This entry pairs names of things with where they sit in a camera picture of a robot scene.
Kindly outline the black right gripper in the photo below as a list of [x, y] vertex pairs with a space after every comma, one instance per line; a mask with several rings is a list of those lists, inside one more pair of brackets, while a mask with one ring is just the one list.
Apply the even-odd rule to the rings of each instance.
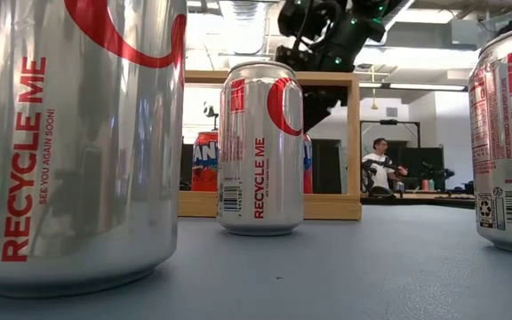
[[[276, 61], [295, 71], [353, 72], [366, 41], [380, 41], [385, 33], [376, 21], [343, 21], [306, 51], [278, 46]], [[304, 132], [328, 117], [338, 102], [346, 106], [348, 101], [346, 86], [304, 85], [302, 92]]]

